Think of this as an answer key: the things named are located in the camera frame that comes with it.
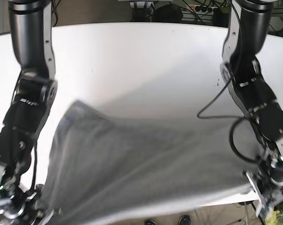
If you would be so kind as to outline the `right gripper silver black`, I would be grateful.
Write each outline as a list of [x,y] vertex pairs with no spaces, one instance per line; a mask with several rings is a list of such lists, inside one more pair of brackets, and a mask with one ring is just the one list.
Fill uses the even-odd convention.
[[34,189],[23,192],[20,189],[8,191],[10,203],[5,206],[5,224],[7,225],[46,225],[56,214],[41,199],[42,190]]

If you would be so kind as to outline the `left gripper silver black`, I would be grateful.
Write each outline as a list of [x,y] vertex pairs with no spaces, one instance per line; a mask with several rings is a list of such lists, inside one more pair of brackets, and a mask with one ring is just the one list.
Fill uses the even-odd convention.
[[269,217],[275,206],[283,202],[283,181],[253,175],[251,172],[246,172],[246,177],[258,196],[256,217]]

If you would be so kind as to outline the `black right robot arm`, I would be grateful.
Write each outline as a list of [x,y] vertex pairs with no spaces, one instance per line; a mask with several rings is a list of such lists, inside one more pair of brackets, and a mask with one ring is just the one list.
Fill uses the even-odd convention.
[[56,97],[52,48],[52,2],[10,0],[10,31],[21,66],[11,105],[0,132],[0,215],[3,225],[45,225],[53,211],[40,209],[41,189],[32,181],[20,188],[21,176],[37,168],[37,141]]

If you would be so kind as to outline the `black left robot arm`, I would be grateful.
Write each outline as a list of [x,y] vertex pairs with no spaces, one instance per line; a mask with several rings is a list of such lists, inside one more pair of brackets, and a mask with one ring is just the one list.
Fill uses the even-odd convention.
[[256,57],[268,34],[272,0],[233,0],[223,45],[221,74],[235,104],[250,122],[261,150],[254,159],[256,174],[246,177],[256,192],[257,216],[268,217],[283,202],[283,110],[266,83]]

